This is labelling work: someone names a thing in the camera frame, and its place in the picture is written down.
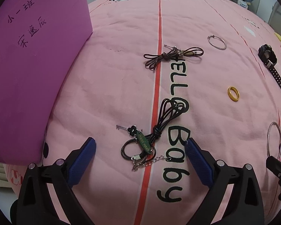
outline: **watch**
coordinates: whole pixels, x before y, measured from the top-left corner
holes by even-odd
[[[273,52],[271,46],[265,44],[258,50],[258,56],[262,60],[263,64],[273,75],[274,79],[278,83],[281,89],[281,77],[275,69],[275,65],[277,64],[277,58],[275,53]]]

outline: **green oval tag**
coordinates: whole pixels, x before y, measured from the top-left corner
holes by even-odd
[[[143,149],[146,151],[148,154],[152,154],[152,148],[149,144],[149,141],[146,139],[146,137],[143,135],[141,131],[136,132],[136,138],[138,139],[138,142],[140,145],[143,147]]]

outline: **cord knot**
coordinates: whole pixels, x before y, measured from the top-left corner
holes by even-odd
[[[171,56],[168,54],[168,53],[162,53],[161,54],[162,58],[166,61],[170,60],[171,59]]]
[[[156,139],[159,139],[161,137],[161,130],[158,128],[157,125],[153,127],[153,134]]]

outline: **gold ring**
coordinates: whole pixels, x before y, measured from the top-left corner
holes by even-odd
[[[234,91],[236,93],[236,98],[231,94],[231,91]],[[238,90],[235,87],[231,86],[228,89],[228,96],[230,97],[231,100],[236,102],[239,99],[239,92],[238,92]]]

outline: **pink plush fabric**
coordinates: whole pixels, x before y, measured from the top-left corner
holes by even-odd
[[[228,0],[97,0],[89,4],[89,11],[94,32],[55,102],[44,165],[66,158],[87,137],[96,140],[94,160],[73,187],[93,222],[186,224],[208,191],[184,157],[182,142],[189,131],[215,159],[235,167],[253,166],[265,217],[271,220],[279,209],[276,192],[280,189],[278,179],[265,167],[266,134],[273,121],[281,127],[281,90],[258,57],[261,45],[271,45],[281,75],[280,42],[271,27]],[[207,37],[213,34],[226,41],[226,50],[208,43]],[[205,53],[201,58],[162,62],[154,72],[146,69],[143,54],[168,52],[164,44],[181,49],[199,46]],[[228,97],[230,86],[238,89],[238,102]],[[130,137],[116,130],[116,124],[136,125],[150,133],[164,98],[183,99],[189,108],[165,128],[156,142],[157,156],[168,152],[182,162],[158,161],[132,172],[132,163],[120,154]],[[278,139],[273,128],[273,156],[278,153]],[[138,154],[139,148],[132,145],[127,152]],[[165,168],[176,168],[182,174],[169,172],[165,176]],[[6,166],[9,180],[15,173],[24,176],[25,170]],[[175,190],[163,199],[172,187]],[[19,193],[20,182],[14,183],[13,189]],[[223,214],[229,195],[214,221]]]

